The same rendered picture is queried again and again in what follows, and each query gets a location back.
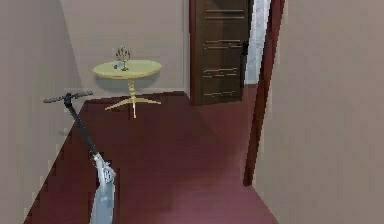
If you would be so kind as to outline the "brass candle holder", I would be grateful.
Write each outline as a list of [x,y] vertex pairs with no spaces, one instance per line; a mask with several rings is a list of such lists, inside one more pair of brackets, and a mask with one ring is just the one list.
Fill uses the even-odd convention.
[[116,56],[116,59],[118,61],[118,65],[121,67],[121,70],[122,71],[128,71],[129,68],[127,67],[127,63],[131,57],[130,51],[126,47],[120,46],[117,49],[115,56]]

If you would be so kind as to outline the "dark brown room door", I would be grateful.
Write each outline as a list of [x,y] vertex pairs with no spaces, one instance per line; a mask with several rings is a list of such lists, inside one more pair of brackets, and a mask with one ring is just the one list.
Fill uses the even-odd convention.
[[190,97],[194,105],[242,99],[254,0],[189,0]]

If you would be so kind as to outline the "grey kick scooter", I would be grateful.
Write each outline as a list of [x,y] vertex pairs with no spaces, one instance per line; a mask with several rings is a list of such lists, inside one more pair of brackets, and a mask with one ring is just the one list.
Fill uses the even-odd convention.
[[92,94],[92,91],[66,93],[63,96],[44,99],[43,102],[53,103],[62,101],[64,106],[68,109],[71,116],[73,117],[75,124],[80,129],[80,132],[85,138],[89,147],[89,152],[97,170],[97,180],[99,183],[99,186],[97,187],[94,194],[89,224],[113,224],[115,198],[114,181],[116,172],[110,167],[110,163],[105,161],[102,155],[96,150],[95,144],[93,143],[90,135],[88,134],[83,122],[81,121],[72,104],[73,99],[90,96]]

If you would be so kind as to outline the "round yellow pedestal table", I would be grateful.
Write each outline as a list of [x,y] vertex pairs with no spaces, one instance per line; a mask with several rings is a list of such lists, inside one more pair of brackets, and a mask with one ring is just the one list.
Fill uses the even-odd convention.
[[133,117],[136,117],[136,105],[138,103],[159,104],[159,101],[150,100],[147,98],[137,97],[135,91],[135,80],[144,78],[158,73],[162,65],[159,62],[152,60],[128,60],[128,71],[114,69],[113,66],[118,61],[99,64],[93,68],[93,72],[101,77],[113,80],[126,80],[128,82],[129,97],[120,102],[106,107],[106,110],[111,110],[123,105],[131,104],[133,108]]

